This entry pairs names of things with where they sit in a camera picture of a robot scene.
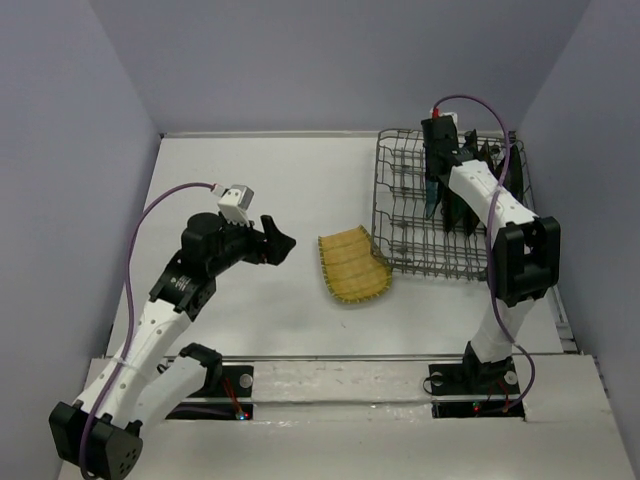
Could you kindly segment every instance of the white panel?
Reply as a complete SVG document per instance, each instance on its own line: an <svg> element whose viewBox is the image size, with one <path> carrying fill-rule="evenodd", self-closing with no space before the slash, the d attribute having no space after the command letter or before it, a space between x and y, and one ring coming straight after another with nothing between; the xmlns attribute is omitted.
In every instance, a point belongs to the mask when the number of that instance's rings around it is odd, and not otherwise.
<svg viewBox="0 0 640 480"><path fill-rule="evenodd" d="M588 0L91 0L165 132L419 125L474 93L516 128ZM462 125L493 118L460 103Z"/></svg>
<svg viewBox="0 0 640 480"><path fill-rule="evenodd" d="M242 183L255 191L249 210L269 214L298 245L279 267L239 264L218 279L218 291L169 350L200 342L224 355L402 355L462 353L477 330L485 284L396 276L391 291L362 305L329 295L318 235L360 224L370 228L375 138L165 139L149 199L188 181ZM205 189L166 200L140 231L133 287L141 308L147 292L180 247L193 213L215 211ZM551 297L538 302L520 333L532 352L562 352ZM126 333L121 301L109 354Z"/></svg>
<svg viewBox="0 0 640 480"><path fill-rule="evenodd" d="M295 401L307 391L307 404L258 404L256 420L251 422L164 422L145 441L130 478L210 478L215 472L216 477L238 480L632 480L591 358L553 355L536 361L539 383L527 408L542 416L526 422L434 420L428 401L372 408L364 401L340 405L314 400L329 399L319 391L324 389L361 388L379 398L376 385L403 390L393 377L400 375L411 383L416 367L426 363L258 363L256 389L270 379L273 399ZM346 382L334 382L332 387L327 383L332 378ZM298 393L291 396L296 389ZM573 413L565 415L565 402ZM77 478L78 469L65 464L59 480Z"/></svg>
<svg viewBox="0 0 640 480"><path fill-rule="evenodd" d="M104 352L160 139L86 0L0 6L0 478L51 480L47 425Z"/></svg>
<svg viewBox="0 0 640 480"><path fill-rule="evenodd" d="M562 225L560 287L571 326L598 356L640 476L638 25L637 0L590 2L521 133L536 205Z"/></svg>

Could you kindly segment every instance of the metal wire rack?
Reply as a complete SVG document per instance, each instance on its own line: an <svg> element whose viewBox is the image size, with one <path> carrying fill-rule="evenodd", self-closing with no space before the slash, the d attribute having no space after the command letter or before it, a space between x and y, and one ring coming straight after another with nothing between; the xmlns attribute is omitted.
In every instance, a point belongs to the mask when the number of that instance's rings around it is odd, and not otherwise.
<svg viewBox="0 0 640 480"><path fill-rule="evenodd" d="M504 152L498 136L478 135L495 148L497 163ZM522 159L524 204L533 206L524 145L516 140ZM373 194L372 239L374 255L401 273L445 278L484 280L487 257L485 228L479 225L467 236L457 225L445 233L442 208L427 211L425 161L422 132L388 129L378 134Z"/></svg>

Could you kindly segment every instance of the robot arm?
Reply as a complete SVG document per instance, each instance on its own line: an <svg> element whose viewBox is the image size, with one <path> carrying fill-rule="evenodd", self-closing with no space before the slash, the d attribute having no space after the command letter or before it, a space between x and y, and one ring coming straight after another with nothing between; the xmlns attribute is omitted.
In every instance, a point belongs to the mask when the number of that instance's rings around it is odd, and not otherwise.
<svg viewBox="0 0 640 480"><path fill-rule="evenodd" d="M459 146L451 116L423 120L422 127L427 175L459 195L484 225L499 190L491 229L495 290L503 323L515 338L533 301L558 281L560 225L552 217L539 218L499 186L488 165L476 159L471 149ZM465 351L464 381L473 388L500 378L511 350L511 341L489 305Z"/></svg>
<svg viewBox="0 0 640 480"><path fill-rule="evenodd" d="M264 232L253 228L246 214L252 197L249 188L234 185L218 202L219 214L199 213L188 220L181 249L152 288L135 325L126 359L121 358L123 345L73 406L60 402L51 412L49 424L63 460L80 464L82 432L98 404L86 443L87 470L107 480L123 479L139 458L143 435L185 397L217 383L222 357L197 344L185 347L165 373L152 379L167 349L215 293L218 275L239 261L279 265L295 246L269 216L261 217ZM117 367L117 378L100 402Z"/></svg>

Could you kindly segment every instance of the white wall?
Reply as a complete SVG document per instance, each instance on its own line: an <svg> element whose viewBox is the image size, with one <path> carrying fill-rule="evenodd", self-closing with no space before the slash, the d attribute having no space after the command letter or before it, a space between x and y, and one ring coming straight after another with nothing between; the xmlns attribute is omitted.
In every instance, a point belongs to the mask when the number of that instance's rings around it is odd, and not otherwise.
<svg viewBox="0 0 640 480"><path fill-rule="evenodd" d="M517 127L588 0L90 0L162 131ZM495 128L460 103L462 126Z"/></svg>
<svg viewBox="0 0 640 480"><path fill-rule="evenodd" d="M47 418L103 351L156 128L85 0L0 14L0 478L57 475Z"/></svg>
<svg viewBox="0 0 640 480"><path fill-rule="evenodd" d="M640 2L593 0L527 113L536 207L562 225L560 289L601 362L640 474Z"/></svg>

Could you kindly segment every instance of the purple cable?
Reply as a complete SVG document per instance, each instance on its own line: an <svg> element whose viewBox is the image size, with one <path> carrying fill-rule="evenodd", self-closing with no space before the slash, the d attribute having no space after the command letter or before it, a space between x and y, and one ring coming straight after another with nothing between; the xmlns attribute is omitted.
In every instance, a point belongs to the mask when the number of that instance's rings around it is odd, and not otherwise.
<svg viewBox="0 0 640 480"><path fill-rule="evenodd" d="M516 339L513 338L513 335L511 335L511 332L509 332L509 329L504 324L504 321L500 316L500 311L498 310L498 299L496 297L496 279L495 279L495 271L494 271L494 265L493 265L493 249L491 247L491 232L493 228L493 219L496 214L496 204L498 203L498 197L500 196L500 187L502 187L502 185L504 184L504 180L507 177L507 172L509 171L509 162L511 161L511 148L510 148L511 146L509 145L509 132L504 122L502 121L502 118L500 118L500 115L498 115L498 113L491 107L491 105L489 105L487 102L485 102L484 100L478 97L474 97L473 95L465 95L465 94L447 95L446 97L441 98L435 103L435 105L433 106L433 111L435 112L436 108L441 103L446 102L447 100L452 100L456 98L471 100L473 102L479 103L480 105L485 107L487 110L489 110L493 114L495 119L498 121L498 123L500 124L500 128L502 129L502 134L504 135L504 141L506 145L505 154L504 154L504 165L502 167L502 173L500 174L500 178L498 179L498 188L496 188L496 191L493 194L493 198L491 199L491 206L489 207L489 217L487 218L487 236L485 238L485 247L487 249L487 269L488 269L487 275L489 280L489 291L491 292L491 306L493 307L493 314L495 315L496 321L498 322L498 325L500 326L500 329L502 330L502 333L504 334L504 336L507 337L507 340L509 340L509 342L511 342L511 344L514 347L516 347L518 350L520 350L520 352L522 352L522 354L529 361L529 365L531 366L531 378L529 379L529 383L527 384L527 387L523 390L523 392L520 394L520 396L516 399L516 401L509 404L508 408L511 409L516 405L522 403L522 400L524 400L524 397L527 396L527 394L533 387L533 383L536 380L536 365L535 365L535 362L533 361L533 357L520 344L516 342Z"/></svg>
<svg viewBox="0 0 640 480"><path fill-rule="evenodd" d="M142 222L147 217L147 215L151 213L151 210L153 210L160 202L162 202L168 196L173 195L174 193L179 192L180 190L185 190L187 188L194 188L194 187L202 187L202 188L208 188L209 190L213 190L215 185L216 185L215 183L209 184L209 183L201 183L201 182L184 183L182 185L178 185L177 187L173 187L171 190L168 190L162 195L160 195L153 202L151 202L149 206L145 208L144 211L142 212L142 215L140 216L140 220L138 220L138 223L136 224L133 230L133 234L131 235L131 240L129 242L129 251L127 254L127 265L126 265L125 276L124 276L124 288L127 295L127 310L129 311L129 327L127 329L127 336L124 340L124 346L122 347L122 353L120 354L120 358L122 358L123 361L126 360L127 355L129 354L129 350L131 349L131 344L133 343L133 333L135 331L135 312L133 308L133 291L131 288L131 256L133 255L133 247L135 246L136 239L138 238L138 231L140 230L140 225L142 225ZM87 443L89 439L89 432L91 430L91 426L93 425L93 421L96 418L96 413L102 406L102 402L104 402L104 399L107 396L107 393L109 393L109 390L111 390L111 387L115 383L116 378L118 378L118 375L120 374L121 370L122 370L122 363L118 362L115 368L113 369L113 372L111 372L111 375L109 375L109 378L107 379L107 382L104 384L104 387L102 387L102 390L98 394L98 397L96 398L96 401L94 402L93 407L89 412L89 416L87 417L87 422L84 424L84 429L82 430L82 437L80 438L80 452L78 456L80 460L79 461L80 473L82 474L82 478L84 478L85 480L95 480L96 478L98 478L96 476L90 475L89 472L87 471Z"/></svg>

